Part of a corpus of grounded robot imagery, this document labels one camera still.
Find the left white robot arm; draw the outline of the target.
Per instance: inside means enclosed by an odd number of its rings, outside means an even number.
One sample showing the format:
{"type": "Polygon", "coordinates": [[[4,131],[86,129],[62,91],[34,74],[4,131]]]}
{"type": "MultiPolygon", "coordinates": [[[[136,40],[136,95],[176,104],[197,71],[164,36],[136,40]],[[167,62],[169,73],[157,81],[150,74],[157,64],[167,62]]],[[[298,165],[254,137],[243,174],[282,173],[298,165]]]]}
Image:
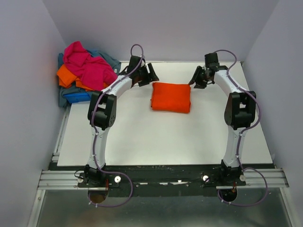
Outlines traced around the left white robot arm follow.
{"type": "Polygon", "coordinates": [[[84,166],[83,182],[99,187],[106,183],[105,150],[107,136],[116,120],[117,100],[127,90],[138,85],[146,86],[159,81],[151,63],[140,56],[131,56],[129,65],[117,79],[102,91],[95,91],[88,109],[92,127],[92,144],[87,164],[84,166]]]}

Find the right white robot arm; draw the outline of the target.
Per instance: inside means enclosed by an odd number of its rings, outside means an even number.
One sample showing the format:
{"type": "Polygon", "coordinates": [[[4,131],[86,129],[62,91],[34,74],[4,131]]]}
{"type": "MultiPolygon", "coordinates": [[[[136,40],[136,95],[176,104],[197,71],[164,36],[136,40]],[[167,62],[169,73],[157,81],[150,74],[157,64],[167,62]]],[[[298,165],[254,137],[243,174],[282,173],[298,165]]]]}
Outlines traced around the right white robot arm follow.
{"type": "Polygon", "coordinates": [[[221,161],[216,178],[223,185],[238,179],[243,171],[241,156],[244,139],[248,130],[258,123],[256,117],[256,93],[241,86],[231,75],[230,67],[223,66],[218,60],[218,51],[205,55],[205,65],[198,66],[189,82],[194,88],[205,89],[207,85],[217,84],[227,96],[224,121],[228,126],[226,152],[221,161]]]}

